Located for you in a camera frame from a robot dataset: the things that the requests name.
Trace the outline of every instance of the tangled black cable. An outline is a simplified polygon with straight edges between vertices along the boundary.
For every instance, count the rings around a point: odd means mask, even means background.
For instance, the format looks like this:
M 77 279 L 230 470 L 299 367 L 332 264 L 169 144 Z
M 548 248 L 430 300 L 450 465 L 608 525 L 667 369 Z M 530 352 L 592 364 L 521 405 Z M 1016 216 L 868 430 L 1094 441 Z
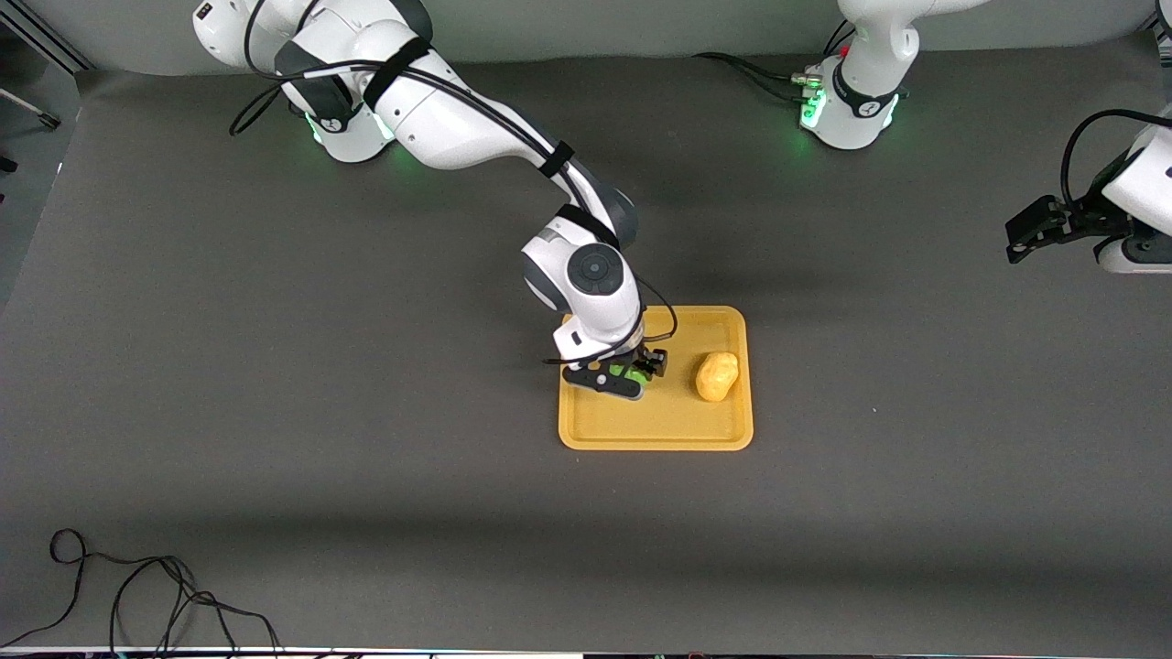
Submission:
M 77 541 L 77 546 L 80 549 L 79 555 L 75 558 L 62 558 L 59 552 L 57 544 L 62 538 L 73 537 Z M 171 613 L 168 617 L 166 629 L 163 631 L 163 637 L 159 639 L 158 644 L 155 646 L 151 657 L 166 657 L 172 650 L 172 633 L 183 612 L 186 611 L 188 606 L 195 604 L 196 606 L 206 606 L 216 611 L 216 618 L 219 621 L 220 631 L 224 633 L 224 639 L 227 640 L 229 646 L 232 648 L 232 654 L 239 652 L 240 646 L 236 643 L 232 637 L 232 631 L 229 629 L 227 619 L 224 617 L 225 613 L 232 613 L 234 616 L 255 618 L 264 623 L 265 631 L 268 633 L 268 640 L 273 647 L 273 657 L 278 655 L 278 647 L 281 647 L 280 639 L 277 638 L 277 630 L 273 629 L 272 623 L 268 618 L 260 613 L 254 613 L 252 611 L 245 611 L 244 609 L 238 609 L 229 604 L 224 604 L 216 599 L 216 596 L 206 590 L 198 590 L 196 587 L 196 578 L 192 575 L 191 569 L 177 556 L 148 556 L 145 558 L 125 559 L 110 556 L 109 553 L 103 553 L 101 551 L 89 551 L 86 546 L 86 538 L 82 537 L 80 532 L 74 529 L 61 529 L 53 534 L 53 539 L 49 541 L 49 558 L 59 565 L 77 565 L 77 576 L 74 577 L 74 592 L 73 597 L 69 599 L 69 605 L 61 616 L 53 623 L 45 625 L 43 627 L 36 627 L 35 630 L 29 630 L 16 638 L 0 645 L 0 648 L 15 645 L 26 638 L 40 633 L 60 625 L 73 613 L 74 607 L 77 605 L 77 597 L 81 595 L 81 583 L 82 577 L 86 573 L 86 564 L 90 558 L 101 558 L 109 563 L 116 565 L 137 565 L 135 570 L 127 577 L 122 585 L 118 586 L 118 591 L 114 596 L 114 604 L 110 606 L 110 625 L 109 625 L 109 638 L 108 645 L 110 648 L 110 654 L 117 654 L 115 648 L 114 637 L 115 631 L 121 630 L 121 616 L 120 607 L 122 605 L 122 596 L 125 593 L 127 587 L 130 585 L 138 575 L 142 575 L 151 565 L 158 565 L 166 576 L 176 583 L 178 590 L 175 596 L 175 603 L 171 605 Z

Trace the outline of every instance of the cable strap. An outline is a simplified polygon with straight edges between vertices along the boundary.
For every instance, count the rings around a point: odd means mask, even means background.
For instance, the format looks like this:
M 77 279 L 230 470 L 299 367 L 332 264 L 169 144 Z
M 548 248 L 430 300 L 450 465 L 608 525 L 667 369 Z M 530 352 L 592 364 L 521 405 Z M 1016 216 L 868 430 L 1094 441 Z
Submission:
M 362 93 L 362 100 L 366 101 L 366 104 L 373 110 L 379 98 L 395 82 L 395 79 L 402 75 L 415 60 L 427 55 L 430 49 L 431 45 L 422 36 L 416 36 L 403 43 L 403 47 L 383 62 L 382 67 L 375 72 L 374 77 L 370 79 L 370 84 L 367 84 Z
M 541 176 L 546 178 L 553 178 L 561 171 L 561 168 L 570 162 L 570 158 L 574 157 L 574 150 L 565 142 L 558 142 L 558 147 L 553 149 L 553 154 L 550 155 L 550 159 L 545 161 L 545 164 L 537 168 L 537 171 L 541 172 Z
M 586 231 L 590 231 L 595 238 L 598 238 L 599 243 L 614 247 L 614 251 L 622 251 L 619 246 L 619 237 L 614 235 L 614 231 L 611 231 L 609 226 L 602 224 L 602 220 L 581 210 L 580 208 L 566 204 L 558 210 L 558 217 L 568 219 Z

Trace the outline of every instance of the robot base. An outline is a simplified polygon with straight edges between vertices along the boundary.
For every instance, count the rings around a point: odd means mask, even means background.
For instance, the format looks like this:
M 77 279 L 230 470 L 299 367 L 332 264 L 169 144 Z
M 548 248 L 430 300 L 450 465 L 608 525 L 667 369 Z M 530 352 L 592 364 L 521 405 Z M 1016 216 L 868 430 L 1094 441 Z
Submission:
M 833 87 L 829 84 L 831 74 L 841 61 L 841 57 L 836 55 L 827 57 L 820 64 L 806 68 L 808 75 L 820 75 L 827 82 L 803 106 L 799 125 L 836 149 L 853 151 L 870 147 L 879 134 L 891 125 L 892 113 L 899 103 L 899 96 L 897 95 L 886 108 L 878 109 L 872 117 L 854 116 L 851 106 L 839 98 Z
M 359 110 L 345 130 L 331 131 L 329 120 L 319 123 L 306 115 L 306 121 L 313 129 L 313 138 L 321 144 L 326 152 L 338 162 L 361 163 L 369 161 L 382 152 L 387 144 L 395 141 L 395 135 L 379 118 L 379 115 L 370 111 L 366 106 Z

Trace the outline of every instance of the green led light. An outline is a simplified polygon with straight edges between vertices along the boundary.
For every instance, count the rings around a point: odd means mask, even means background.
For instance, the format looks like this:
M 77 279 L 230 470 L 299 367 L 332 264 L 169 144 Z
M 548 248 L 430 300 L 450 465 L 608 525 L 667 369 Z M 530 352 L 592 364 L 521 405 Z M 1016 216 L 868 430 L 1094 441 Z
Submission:
M 639 371 L 639 369 L 635 369 L 635 368 L 628 368 L 627 369 L 627 374 L 624 375 L 622 374 L 622 368 L 624 367 L 621 365 L 612 364 L 611 365 L 611 375 L 614 375 L 615 378 L 626 378 L 627 380 L 634 380 L 635 382 L 639 382 L 640 385 L 642 385 L 645 387 L 650 381 L 650 379 L 642 371 Z
M 826 107 L 826 90 L 819 89 L 812 98 L 806 101 L 810 106 L 802 113 L 802 124 L 806 128 L 815 128 L 818 125 L 818 120 L 822 118 L 822 110 Z
M 382 133 L 383 140 L 390 142 L 395 138 L 395 134 L 390 131 L 390 128 L 388 128 L 386 123 L 383 123 L 381 116 L 374 115 L 374 122 L 379 124 L 379 130 Z
M 883 121 L 883 127 L 884 128 L 887 128 L 888 125 L 891 125 L 891 120 L 892 120 L 892 117 L 895 116 L 895 106 L 898 106 L 898 104 L 899 104 L 899 94 L 895 94 L 895 97 L 891 100 L 891 110 L 887 113 L 887 118 L 885 118 Z
M 321 142 L 321 134 L 318 133 L 318 124 L 313 123 L 313 118 L 309 117 L 309 113 L 305 114 L 305 121 L 307 121 L 309 123 L 309 128 L 313 129 L 313 141 L 316 142 L 316 143 L 319 143 L 319 144 L 321 144 L 322 143 Z

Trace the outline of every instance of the gray wall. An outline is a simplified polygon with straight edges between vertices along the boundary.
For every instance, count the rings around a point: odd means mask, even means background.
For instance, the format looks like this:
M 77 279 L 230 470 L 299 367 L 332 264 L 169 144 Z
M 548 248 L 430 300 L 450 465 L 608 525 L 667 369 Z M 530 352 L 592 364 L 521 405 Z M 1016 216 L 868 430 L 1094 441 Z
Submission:
M 26 0 L 102 68 L 223 72 L 196 41 L 197 0 Z M 840 20 L 832 0 L 425 0 L 452 61 L 700 50 L 811 53 Z M 921 21 L 929 49 L 1089 43 L 1132 32 L 1152 0 L 994 0 Z

